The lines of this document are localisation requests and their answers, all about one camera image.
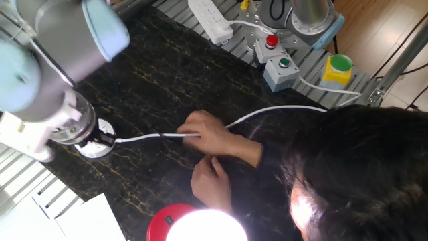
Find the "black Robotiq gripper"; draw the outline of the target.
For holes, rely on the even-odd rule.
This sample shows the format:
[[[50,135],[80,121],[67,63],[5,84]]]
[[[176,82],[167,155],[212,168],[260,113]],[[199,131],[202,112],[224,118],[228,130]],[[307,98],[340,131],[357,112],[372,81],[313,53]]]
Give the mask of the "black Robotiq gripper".
[[[94,130],[91,132],[88,137],[88,141],[105,145],[108,147],[113,147],[115,144],[116,135],[111,133],[105,133],[99,127],[94,127]]]

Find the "person's right hand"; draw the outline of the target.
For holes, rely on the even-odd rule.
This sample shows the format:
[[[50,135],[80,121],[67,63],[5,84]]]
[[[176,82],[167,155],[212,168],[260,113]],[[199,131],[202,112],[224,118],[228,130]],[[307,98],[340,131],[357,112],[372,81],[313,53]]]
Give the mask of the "person's right hand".
[[[180,134],[199,134],[186,136],[183,143],[208,155],[228,155],[237,153],[239,136],[230,133],[223,123],[204,110],[192,112],[178,127]]]

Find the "person's left hand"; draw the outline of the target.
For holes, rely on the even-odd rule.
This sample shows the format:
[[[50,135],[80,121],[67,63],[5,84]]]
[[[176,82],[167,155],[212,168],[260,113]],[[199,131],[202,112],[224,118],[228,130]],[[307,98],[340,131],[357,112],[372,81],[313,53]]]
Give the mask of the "person's left hand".
[[[192,178],[193,195],[208,208],[232,214],[229,177],[214,156],[205,156],[196,164]]]

